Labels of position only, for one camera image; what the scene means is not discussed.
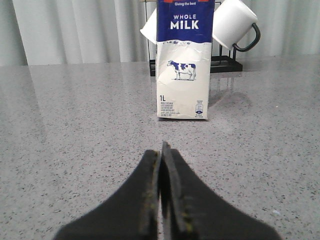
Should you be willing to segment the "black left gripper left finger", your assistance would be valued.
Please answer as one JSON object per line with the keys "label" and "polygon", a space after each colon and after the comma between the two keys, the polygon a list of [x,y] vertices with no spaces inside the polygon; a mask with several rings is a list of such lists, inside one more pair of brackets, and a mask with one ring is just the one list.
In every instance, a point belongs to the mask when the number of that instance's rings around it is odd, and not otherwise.
{"label": "black left gripper left finger", "polygon": [[56,240],[156,240],[160,153],[146,150],[121,187],[98,207],[63,226]]}

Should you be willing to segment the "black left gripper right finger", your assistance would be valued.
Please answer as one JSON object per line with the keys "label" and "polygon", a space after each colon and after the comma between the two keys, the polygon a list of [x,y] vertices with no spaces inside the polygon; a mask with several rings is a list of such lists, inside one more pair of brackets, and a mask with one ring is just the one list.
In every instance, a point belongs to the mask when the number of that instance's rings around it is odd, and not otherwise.
{"label": "black left gripper right finger", "polygon": [[279,240],[269,225],[211,190],[177,149],[162,144],[160,190],[166,240]]}

